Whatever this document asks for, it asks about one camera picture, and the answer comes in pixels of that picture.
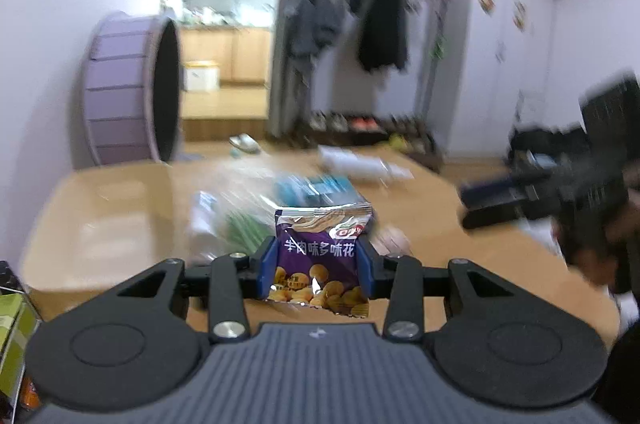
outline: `person's hand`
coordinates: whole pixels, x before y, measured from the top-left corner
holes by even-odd
[[[607,240],[612,244],[622,242],[640,230],[640,193],[629,190],[629,202],[607,224]]]
[[[640,194],[629,191],[629,202],[620,209],[620,212],[605,227],[607,240],[611,244],[617,244],[631,237],[640,230]],[[557,223],[552,225],[552,234],[556,240],[561,237],[561,227]],[[616,282],[616,270],[618,259],[615,256],[601,257],[592,248],[583,248],[574,255],[574,262],[582,275],[596,286],[613,287]]]

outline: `shoe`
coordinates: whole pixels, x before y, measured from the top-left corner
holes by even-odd
[[[367,121],[361,117],[357,117],[351,121],[351,129],[353,131],[367,131]]]
[[[373,118],[366,120],[365,123],[367,125],[367,131],[382,131],[382,128],[379,127]]]
[[[330,127],[333,131],[337,131],[339,133],[347,133],[349,131],[349,123],[342,114],[333,115]]]
[[[393,117],[382,120],[380,122],[380,126],[382,127],[383,130],[385,130],[387,133],[394,133],[396,130],[396,125],[394,123]]]
[[[397,133],[398,135],[406,135],[406,127],[404,125],[404,121],[402,120],[402,118],[394,117],[393,120],[394,120],[394,124],[396,125],[394,133]]]
[[[309,120],[309,127],[313,131],[326,131],[326,118],[322,112],[313,112]]]
[[[405,127],[406,127],[406,134],[408,137],[414,138],[414,137],[420,136],[415,119],[408,118],[406,120]]]
[[[404,139],[402,135],[398,135],[394,133],[391,137],[389,137],[389,146],[396,151],[407,151],[409,149],[408,142]]]
[[[234,146],[245,153],[260,153],[262,151],[260,145],[246,133],[236,137],[229,137],[229,142],[231,143],[231,146]]]

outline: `doorway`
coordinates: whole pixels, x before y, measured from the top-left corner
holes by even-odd
[[[263,138],[278,0],[183,0],[186,142]]]

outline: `black jacket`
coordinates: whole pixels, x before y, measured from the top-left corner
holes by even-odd
[[[389,65],[404,69],[407,60],[405,0],[374,0],[362,29],[358,59],[367,72]]]

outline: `purple snack bag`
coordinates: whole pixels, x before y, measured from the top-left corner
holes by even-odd
[[[277,210],[278,268],[270,299],[366,315],[355,242],[371,215],[366,202]]]

